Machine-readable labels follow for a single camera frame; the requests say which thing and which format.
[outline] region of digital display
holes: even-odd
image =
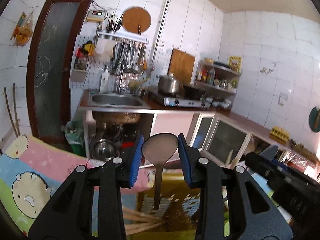
[[[92,15],[102,15],[102,12],[101,11],[93,11],[92,12]]]

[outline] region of cartoon character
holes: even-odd
[[[19,210],[29,218],[36,218],[50,199],[51,189],[35,173],[17,175],[12,185],[12,195]]]
[[[28,148],[28,138],[25,135],[18,136],[4,152],[5,155],[13,159],[18,159]]]

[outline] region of brown door frame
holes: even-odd
[[[27,106],[28,115],[31,125],[31,130],[33,136],[40,138],[46,143],[59,143],[64,138],[50,138],[50,137],[40,137],[38,131],[38,125],[36,120],[36,110],[35,110],[35,65],[36,65],[36,55],[38,53],[38,46],[40,42],[40,37],[42,33],[42,28],[44,26],[44,21],[48,15],[50,7],[56,2],[79,2],[79,8],[76,13],[75,19],[73,21],[71,31],[69,34],[67,48],[64,55],[64,61],[61,68],[62,71],[62,81],[61,81],[61,102],[60,102],[60,118],[63,124],[70,121],[70,89],[69,89],[69,74],[71,67],[71,60],[73,55],[73,49],[76,42],[76,36],[80,34],[82,24],[84,22],[87,10],[92,2],[92,0],[46,0],[42,11],[39,15],[34,34],[31,41],[29,57],[28,57],[28,67],[27,67]]]

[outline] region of green trash can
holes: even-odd
[[[82,121],[69,121],[66,124],[65,136],[73,153],[86,157],[84,149],[84,133]]]

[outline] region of stainless steel basin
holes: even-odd
[[[119,94],[90,94],[88,100],[89,106],[107,106],[120,108],[149,108],[141,98],[132,95]]]

